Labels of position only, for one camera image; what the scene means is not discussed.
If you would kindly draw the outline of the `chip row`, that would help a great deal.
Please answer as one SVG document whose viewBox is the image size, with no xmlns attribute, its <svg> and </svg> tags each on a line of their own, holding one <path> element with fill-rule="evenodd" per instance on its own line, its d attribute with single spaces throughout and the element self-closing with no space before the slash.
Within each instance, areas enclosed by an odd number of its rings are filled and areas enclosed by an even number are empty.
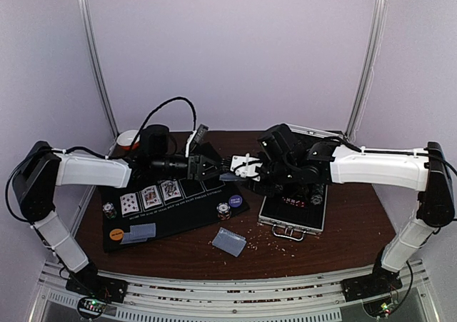
<svg viewBox="0 0 457 322">
<path fill-rule="evenodd" d="M 325 186 L 323 184 L 315 184 L 311 188 L 310 202 L 314 206 L 319 206 L 323 202 Z"/>
</svg>

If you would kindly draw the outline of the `playing card deck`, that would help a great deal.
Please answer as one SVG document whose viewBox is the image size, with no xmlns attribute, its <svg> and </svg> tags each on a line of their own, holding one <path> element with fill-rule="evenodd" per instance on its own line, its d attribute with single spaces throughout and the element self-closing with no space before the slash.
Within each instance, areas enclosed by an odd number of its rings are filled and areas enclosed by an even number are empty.
<svg viewBox="0 0 457 322">
<path fill-rule="evenodd" d="M 221 161 L 221 168 L 219 172 L 219 180 L 224 182 L 242 182 L 246 178 L 237 176 L 231 169 L 231 158 L 224 158 Z"/>
</svg>

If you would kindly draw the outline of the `purple small blind button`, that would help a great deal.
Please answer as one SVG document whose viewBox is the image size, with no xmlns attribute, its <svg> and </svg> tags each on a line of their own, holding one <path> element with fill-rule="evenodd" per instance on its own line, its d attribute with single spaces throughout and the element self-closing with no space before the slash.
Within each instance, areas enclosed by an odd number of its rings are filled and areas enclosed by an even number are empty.
<svg viewBox="0 0 457 322">
<path fill-rule="evenodd" d="M 243 197 L 240 195 L 233 195 L 229 198 L 228 204 L 231 208 L 238 208 L 243 204 Z"/>
</svg>

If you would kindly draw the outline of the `poker chip stack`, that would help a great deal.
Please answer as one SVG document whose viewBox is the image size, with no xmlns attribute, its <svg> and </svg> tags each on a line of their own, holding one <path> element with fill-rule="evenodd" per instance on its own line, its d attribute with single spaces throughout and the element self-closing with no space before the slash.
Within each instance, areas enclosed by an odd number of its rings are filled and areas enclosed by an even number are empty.
<svg viewBox="0 0 457 322">
<path fill-rule="evenodd" d="M 231 217 L 231 207 L 227 203 L 220 203 L 216 207 L 217 216 L 220 220 L 225 221 Z"/>
<path fill-rule="evenodd" d="M 102 206 L 102 211 L 107 219 L 114 219 L 117 217 L 117 211 L 115 205 L 111 202 L 107 202 Z"/>
</svg>

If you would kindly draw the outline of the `aluminium poker case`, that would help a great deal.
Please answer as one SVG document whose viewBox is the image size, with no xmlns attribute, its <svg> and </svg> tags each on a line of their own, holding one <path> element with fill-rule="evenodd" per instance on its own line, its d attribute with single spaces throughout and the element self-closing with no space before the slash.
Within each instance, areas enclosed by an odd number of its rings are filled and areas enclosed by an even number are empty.
<svg viewBox="0 0 457 322">
<path fill-rule="evenodd" d="M 286 125 L 297 138 L 297 143 L 300 141 L 310 146 L 314 155 L 319 155 L 320 159 L 328 162 L 328 184 L 324 185 L 323 202 L 319 206 L 311 204 L 312 186 L 293 195 L 264 196 L 258 221 L 271 225 L 271 232 L 275 236 L 302 241 L 309 234 L 320 236 L 323 231 L 328 185 L 331 184 L 331 154 L 335 147 L 339 146 L 341 141 L 345 139 L 345 136 L 341 131 L 325 131 L 293 124 Z M 306 202 L 306 207 L 289 206 L 283 202 L 283 196 L 303 199 Z"/>
</svg>

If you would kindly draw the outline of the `black poker mat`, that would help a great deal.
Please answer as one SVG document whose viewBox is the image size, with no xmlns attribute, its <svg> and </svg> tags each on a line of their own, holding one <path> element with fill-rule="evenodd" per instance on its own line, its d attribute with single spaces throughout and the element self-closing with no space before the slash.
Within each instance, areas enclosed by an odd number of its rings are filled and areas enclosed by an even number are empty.
<svg viewBox="0 0 457 322">
<path fill-rule="evenodd" d="M 131 181 L 127 187 L 99 187 L 102 205 L 111 202 L 115 205 L 117 211 L 117 217 L 114 219 L 107 219 L 105 215 L 103 217 L 103 250 L 106 253 L 136 244 L 121 245 L 120 241 L 112 241 L 109 238 L 109 232 L 115 228 L 120 228 L 124 233 L 128 233 L 133 225 L 155 223 L 156 237 L 148 238 L 146 241 L 166 238 L 221 221 L 217 216 L 216 207 L 220 203 L 229 204 L 229 198 L 233 195 L 241 196 L 236 184 L 220 181 L 218 177 L 205 181 L 193 181 L 185 178 L 154 178 L 146 172 L 149 160 L 139 158 L 138 149 L 131 153 L 128 160 L 134 168 Z M 161 190 L 161 183 L 164 181 L 177 181 L 181 191 L 181 198 L 165 201 Z M 162 204 L 156 208 L 146 210 L 141 191 L 150 186 L 157 187 Z M 136 194 L 140 211 L 123 217 L 120 197 L 127 193 Z M 248 209 L 249 205 L 243 198 L 242 206 L 231 208 L 231 217 L 239 215 Z"/>
</svg>

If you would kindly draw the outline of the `orange big blind button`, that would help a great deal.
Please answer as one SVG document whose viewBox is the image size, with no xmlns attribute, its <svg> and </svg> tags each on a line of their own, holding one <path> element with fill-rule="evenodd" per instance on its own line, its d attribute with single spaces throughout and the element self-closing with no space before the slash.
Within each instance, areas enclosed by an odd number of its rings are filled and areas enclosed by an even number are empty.
<svg viewBox="0 0 457 322">
<path fill-rule="evenodd" d="M 109 232 L 109 238 L 112 241 L 122 241 L 124 238 L 124 231 L 120 228 L 115 228 Z"/>
</svg>

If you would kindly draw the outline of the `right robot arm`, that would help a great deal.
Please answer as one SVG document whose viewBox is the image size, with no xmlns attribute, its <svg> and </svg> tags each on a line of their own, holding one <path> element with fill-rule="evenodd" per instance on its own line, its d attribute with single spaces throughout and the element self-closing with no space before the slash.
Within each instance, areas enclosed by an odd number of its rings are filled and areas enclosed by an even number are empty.
<svg viewBox="0 0 457 322">
<path fill-rule="evenodd" d="M 366 288 L 372 294 L 383 293 L 429 237 L 455 218 L 450 176 L 454 169 L 437 143 L 430 142 L 424 149 L 367 149 L 328 137 L 310 145 L 267 140 L 261 145 L 263 154 L 242 156 L 242 162 L 232 170 L 263 195 L 292 184 L 321 183 L 380 184 L 418 193 L 411 217 L 380 250 L 373 273 L 366 279 Z"/>
</svg>

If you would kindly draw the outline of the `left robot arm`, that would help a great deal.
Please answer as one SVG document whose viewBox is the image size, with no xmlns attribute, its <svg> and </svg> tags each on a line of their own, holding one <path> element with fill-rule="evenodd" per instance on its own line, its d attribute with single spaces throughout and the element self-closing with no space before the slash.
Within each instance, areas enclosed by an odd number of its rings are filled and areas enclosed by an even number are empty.
<svg viewBox="0 0 457 322">
<path fill-rule="evenodd" d="M 136 149 L 131 155 L 102 156 L 83 146 L 53 149 L 45 141 L 10 173 L 5 194 L 13 191 L 19 204 L 19 221 L 28 223 L 50 246 L 87 296 L 103 288 L 98 269 L 59 218 L 54 205 L 57 186 L 88 185 L 126 188 L 149 181 L 187 178 L 204 181 L 218 176 L 222 160 L 206 154 L 153 154 Z"/>
</svg>

